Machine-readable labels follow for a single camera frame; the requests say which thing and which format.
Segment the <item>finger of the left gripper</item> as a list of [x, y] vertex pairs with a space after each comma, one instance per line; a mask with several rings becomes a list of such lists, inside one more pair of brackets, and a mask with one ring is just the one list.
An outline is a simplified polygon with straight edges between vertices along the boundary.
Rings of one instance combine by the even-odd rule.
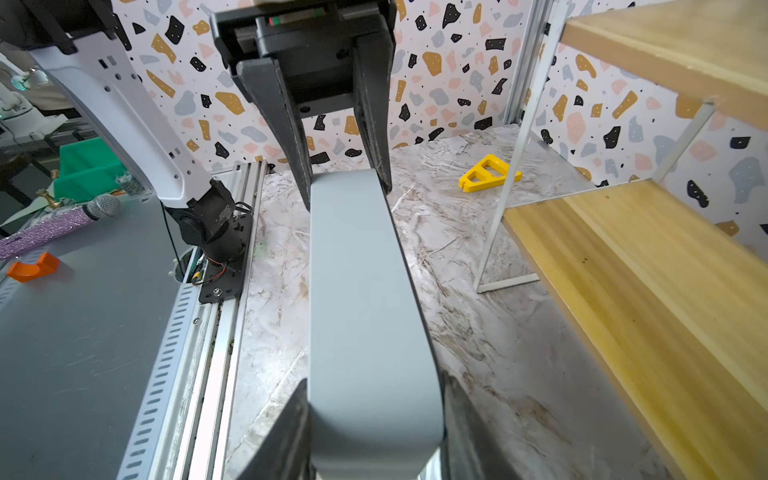
[[352, 51], [354, 115], [369, 164], [385, 194], [393, 184], [387, 138], [392, 58], [388, 34], [356, 38]]
[[272, 58], [243, 60], [236, 65], [236, 74], [283, 150], [309, 210], [313, 173], [308, 145], [299, 110], [279, 62]]

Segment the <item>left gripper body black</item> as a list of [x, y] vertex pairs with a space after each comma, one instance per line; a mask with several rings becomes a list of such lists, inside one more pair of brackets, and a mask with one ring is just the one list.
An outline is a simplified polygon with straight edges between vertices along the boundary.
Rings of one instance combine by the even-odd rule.
[[355, 40], [386, 33], [394, 58], [396, 17], [392, 1], [291, 1], [215, 13], [210, 23], [224, 65], [248, 102], [236, 65], [272, 58], [300, 116], [310, 117], [353, 109]]

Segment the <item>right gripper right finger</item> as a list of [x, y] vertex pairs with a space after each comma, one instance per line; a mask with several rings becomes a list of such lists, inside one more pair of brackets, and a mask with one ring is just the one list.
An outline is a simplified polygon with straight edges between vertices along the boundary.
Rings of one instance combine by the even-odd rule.
[[444, 437], [440, 445], [443, 479], [519, 480], [460, 382], [441, 372]]

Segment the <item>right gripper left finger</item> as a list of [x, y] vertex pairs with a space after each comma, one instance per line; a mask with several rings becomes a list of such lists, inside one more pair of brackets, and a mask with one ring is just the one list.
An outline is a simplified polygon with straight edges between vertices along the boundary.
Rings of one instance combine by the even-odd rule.
[[310, 478], [308, 380], [302, 379], [238, 479]]

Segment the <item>wooden two-tier shelf white frame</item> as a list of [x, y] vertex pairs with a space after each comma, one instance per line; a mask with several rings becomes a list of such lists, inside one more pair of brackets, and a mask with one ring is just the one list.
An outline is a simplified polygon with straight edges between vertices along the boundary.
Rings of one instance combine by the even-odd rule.
[[505, 228], [670, 471], [767, 475], [767, 266], [664, 190], [715, 111], [765, 128], [767, 5], [671, 1], [570, 17], [551, 3], [517, 139], [564, 44], [682, 94], [690, 124], [649, 180], [509, 206]]

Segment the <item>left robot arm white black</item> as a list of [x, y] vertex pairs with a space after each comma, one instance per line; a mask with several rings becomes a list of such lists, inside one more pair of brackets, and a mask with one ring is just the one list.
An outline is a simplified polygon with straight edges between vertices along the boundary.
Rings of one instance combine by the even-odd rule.
[[[392, 188], [387, 120], [396, 15], [391, 1], [291, 1], [211, 18], [225, 66], [264, 116], [304, 202], [311, 199], [314, 175], [303, 121], [348, 108], [379, 186]], [[130, 64], [130, 43], [111, 3], [5, 1], [1, 37], [33, 56], [152, 187], [183, 240], [202, 251], [207, 268], [200, 302], [239, 297], [254, 210], [183, 151]]]

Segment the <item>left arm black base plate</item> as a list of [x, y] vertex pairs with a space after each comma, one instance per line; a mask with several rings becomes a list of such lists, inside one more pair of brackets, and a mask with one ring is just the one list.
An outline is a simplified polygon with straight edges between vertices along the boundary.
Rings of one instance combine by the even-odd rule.
[[198, 301], [200, 304], [213, 304], [238, 298], [245, 283], [246, 257], [251, 244], [254, 215], [252, 212], [241, 213], [234, 217], [234, 230], [240, 241], [238, 255], [224, 263], [207, 259], [206, 269]]

